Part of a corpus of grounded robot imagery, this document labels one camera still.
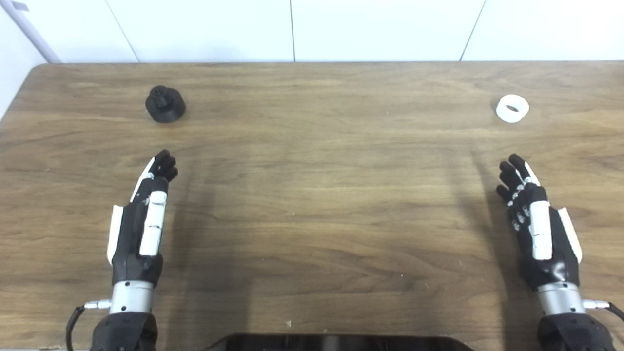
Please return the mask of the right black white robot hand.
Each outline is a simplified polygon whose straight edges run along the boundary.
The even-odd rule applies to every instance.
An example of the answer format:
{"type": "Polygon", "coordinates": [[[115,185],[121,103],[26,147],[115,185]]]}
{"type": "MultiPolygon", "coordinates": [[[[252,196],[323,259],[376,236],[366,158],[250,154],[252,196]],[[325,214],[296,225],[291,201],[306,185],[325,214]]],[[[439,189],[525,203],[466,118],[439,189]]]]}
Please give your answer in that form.
{"type": "Polygon", "coordinates": [[[550,204],[546,189],[518,154],[499,169],[496,192],[517,238],[521,277],[533,291],[555,283],[579,286],[582,249],[567,209],[550,204]]]}

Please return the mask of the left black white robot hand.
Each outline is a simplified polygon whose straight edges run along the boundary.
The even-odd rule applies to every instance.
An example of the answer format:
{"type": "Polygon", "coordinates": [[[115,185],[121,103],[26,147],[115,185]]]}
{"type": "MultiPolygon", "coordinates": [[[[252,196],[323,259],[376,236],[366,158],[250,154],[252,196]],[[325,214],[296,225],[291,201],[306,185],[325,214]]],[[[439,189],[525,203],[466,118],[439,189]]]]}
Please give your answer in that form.
{"type": "Polygon", "coordinates": [[[114,205],[106,254],[113,285],[122,281],[158,285],[169,184],[177,175],[176,159],[163,149],[143,169],[129,202],[114,205]]]}

